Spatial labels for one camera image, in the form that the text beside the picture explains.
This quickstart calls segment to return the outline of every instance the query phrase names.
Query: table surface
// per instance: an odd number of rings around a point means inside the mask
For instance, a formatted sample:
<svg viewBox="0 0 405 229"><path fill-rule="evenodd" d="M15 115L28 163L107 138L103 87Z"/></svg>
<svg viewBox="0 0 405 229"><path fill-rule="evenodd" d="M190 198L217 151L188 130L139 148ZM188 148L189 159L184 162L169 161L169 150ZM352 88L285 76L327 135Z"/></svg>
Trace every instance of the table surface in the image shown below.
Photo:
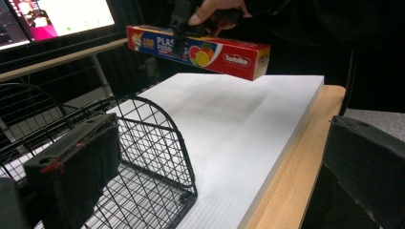
<svg viewBox="0 0 405 229"><path fill-rule="evenodd" d="M181 73L142 93L174 119L196 174L179 228L298 228L343 92L315 75Z"/></svg>

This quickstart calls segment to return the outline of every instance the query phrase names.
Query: black object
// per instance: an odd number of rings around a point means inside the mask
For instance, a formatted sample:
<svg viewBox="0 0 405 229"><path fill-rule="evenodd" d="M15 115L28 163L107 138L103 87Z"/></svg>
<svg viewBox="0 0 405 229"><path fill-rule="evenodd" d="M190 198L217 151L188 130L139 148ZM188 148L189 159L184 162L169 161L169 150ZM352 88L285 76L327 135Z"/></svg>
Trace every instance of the black object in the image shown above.
<svg viewBox="0 0 405 229"><path fill-rule="evenodd" d="M29 228L22 198L11 178L0 177L0 206L0 228Z"/></svg>
<svg viewBox="0 0 405 229"><path fill-rule="evenodd" d="M79 228L118 171L116 114L91 118L24 164L46 228Z"/></svg>
<svg viewBox="0 0 405 229"><path fill-rule="evenodd" d="M384 229L405 228L405 143L365 122L334 116L324 164Z"/></svg>
<svg viewBox="0 0 405 229"><path fill-rule="evenodd" d="M203 0L176 0L170 21L170 28L173 30L174 36L173 54L177 57L182 56L184 53L186 35L204 36L206 35L205 28L214 29L215 27L209 20L199 26L188 25L188 20L191 15L195 12L197 6L200 6L202 3ZM214 15L237 24L239 18L242 16L242 12L236 9L216 10Z"/></svg>
<svg viewBox="0 0 405 229"><path fill-rule="evenodd" d="M302 229L381 229L322 165L313 188Z"/></svg>
<svg viewBox="0 0 405 229"><path fill-rule="evenodd" d="M195 203L197 188L191 162L181 133L167 112L145 98L110 97L0 149L1 154L38 138L43 142L38 148L24 147L27 151L18 158L0 161L0 177L14 178L20 186L30 227L39 222L32 215L40 205L34 203L42 198L35 198L39 192L25 185L22 164L74 131L78 124L105 114L117 114L121 162L118 175L104 188L85 228L175 228ZM52 168L60 172L57 166Z"/></svg>

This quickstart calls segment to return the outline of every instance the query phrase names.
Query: wire grid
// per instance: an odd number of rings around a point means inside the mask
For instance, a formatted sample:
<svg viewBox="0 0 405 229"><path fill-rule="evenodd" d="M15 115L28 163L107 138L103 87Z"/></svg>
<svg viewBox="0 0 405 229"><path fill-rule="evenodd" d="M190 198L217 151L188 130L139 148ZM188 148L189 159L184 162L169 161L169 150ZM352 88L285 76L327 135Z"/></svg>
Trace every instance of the wire grid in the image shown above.
<svg viewBox="0 0 405 229"><path fill-rule="evenodd" d="M106 113L118 116L122 161L118 176L104 188L83 228L175 228L197 199L194 173L173 120L161 107L141 97L109 98L68 114L63 121L27 137L25 140L33 141L45 136L48 142L2 164L1 173L10 177L10 170L4 173L4 168L11 166L12 177L21 180L24 161L81 121Z"/></svg>
<svg viewBox="0 0 405 229"><path fill-rule="evenodd" d="M9 146L41 127L77 110L62 106L47 92L30 85L7 83L0 85L0 149ZM3 152L0 161L10 161L27 152L24 147Z"/></svg>

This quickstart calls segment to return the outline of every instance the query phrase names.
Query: plastic wrap box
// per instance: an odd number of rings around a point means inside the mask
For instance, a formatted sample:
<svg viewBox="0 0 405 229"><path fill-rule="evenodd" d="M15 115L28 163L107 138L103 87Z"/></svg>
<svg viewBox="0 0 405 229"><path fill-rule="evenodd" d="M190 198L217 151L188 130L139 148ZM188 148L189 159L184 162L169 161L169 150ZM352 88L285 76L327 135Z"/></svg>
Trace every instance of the plastic wrap box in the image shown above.
<svg viewBox="0 0 405 229"><path fill-rule="evenodd" d="M170 29L127 26L126 30L130 50L251 81L266 73L269 45L214 37L187 37L184 53L176 57L172 53L174 38Z"/></svg>

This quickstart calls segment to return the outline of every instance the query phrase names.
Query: monitor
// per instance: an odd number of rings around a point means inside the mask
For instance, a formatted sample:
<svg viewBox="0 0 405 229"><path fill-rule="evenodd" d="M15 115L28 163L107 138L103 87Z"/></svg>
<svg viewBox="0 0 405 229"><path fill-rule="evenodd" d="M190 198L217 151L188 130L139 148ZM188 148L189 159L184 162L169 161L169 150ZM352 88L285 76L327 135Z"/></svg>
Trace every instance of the monitor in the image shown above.
<svg viewBox="0 0 405 229"><path fill-rule="evenodd" d="M106 0L8 0L31 41L114 25Z"/></svg>
<svg viewBox="0 0 405 229"><path fill-rule="evenodd" d="M10 11L6 0L0 0L0 51L28 43L30 40Z"/></svg>

